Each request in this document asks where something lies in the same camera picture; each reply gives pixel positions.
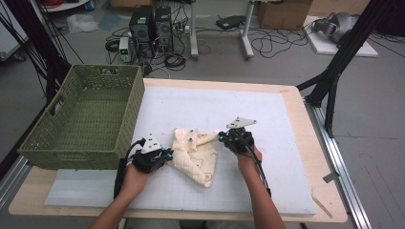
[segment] crumpled fabric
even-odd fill
[[[167,163],[205,188],[212,185],[218,154],[211,142],[218,139],[214,132],[176,129],[173,159]]]

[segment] white mat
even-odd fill
[[[319,19],[317,16],[307,16],[304,25],[308,25],[309,23]],[[337,48],[336,44],[330,41],[330,39],[324,35],[321,31],[316,32],[314,31],[311,33],[311,28],[305,30],[308,34],[309,42],[312,45],[315,53],[317,54],[336,54]],[[364,56],[364,57],[377,57],[378,53],[369,45],[369,43],[364,42],[363,47],[357,52],[355,56]]]
[[[153,134],[170,147],[175,128],[225,131],[236,116],[258,122],[246,129],[263,151],[264,171],[280,213],[315,214],[284,101],[278,94],[148,87],[133,142]],[[130,207],[250,212],[249,193],[236,157],[219,142],[215,148],[219,156],[211,188],[165,165]],[[115,171],[60,170],[45,204],[105,207],[112,200],[114,178]]]

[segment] human hand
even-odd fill
[[[154,173],[155,172],[145,174],[139,171],[135,165],[128,165],[125,170],[125,178],[122,182],[122,187],[119,194],[121,196],[134,199],[140,192],[142,192],[146,181],[148,181],[149,177]]]

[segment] basket handle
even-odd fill
[[[63,94],[57,94],[53,100],[51,101],[50,105],[48,106],[48,113],[51,116],[55,116],[59,113],[60,109],[65,104],[65,99]]]
[[[86,153],[58,153],[57,158],[62,161],[87,161]]]

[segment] floor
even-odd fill
[[[111,11],[101,4],[92,12],[68,10],[55,18],[61,22],[76,13],[91,14],[99,22]],[[214,28],[213,21],[215,19],[201,18],[198,23]],[[67,33],[65,36],[84,63],[106,64],[105,38],[112,31],[128,26],[128,22],[120,19],[107,31]],[[271,59],[255,52],[253,59],[245,61],[245,51],[234,33],[199,33],[198,37],[201,45],[198,61],[189,58],[187,47],[184,70],[169,71],[170,75],[157,70],[150,77],[298,85],[321,73],[332,59],[329,55],[315,54],[307,44],[293,46]],[[355,57],[344,71],[337,92],[333,132],[372,227],[405,228],[405,125],[400,124],[405,116],[405,62],[403,57],[369,42],[377,50],[378,57]],[[405,54],[404,43],[378,42]],[[64,47],[70,63],[78,64],[78,58],[66,44]],[[309,93],[310,90],[302,91],[302,95]],[[45,104],[31,62],[10,60],[0,63],[0,101],[0,159],[3,159]],[[56,225],[58,228],[83,228],[94,220],[17,217],[8,213],[9,204],[8,200],[1,207],[0,228],[54,228]],[[288,223],[288,228],[300,227],[297,223]],[[351,220],[343,224],[309,223],[308,228],[354,228],[354,224]]]

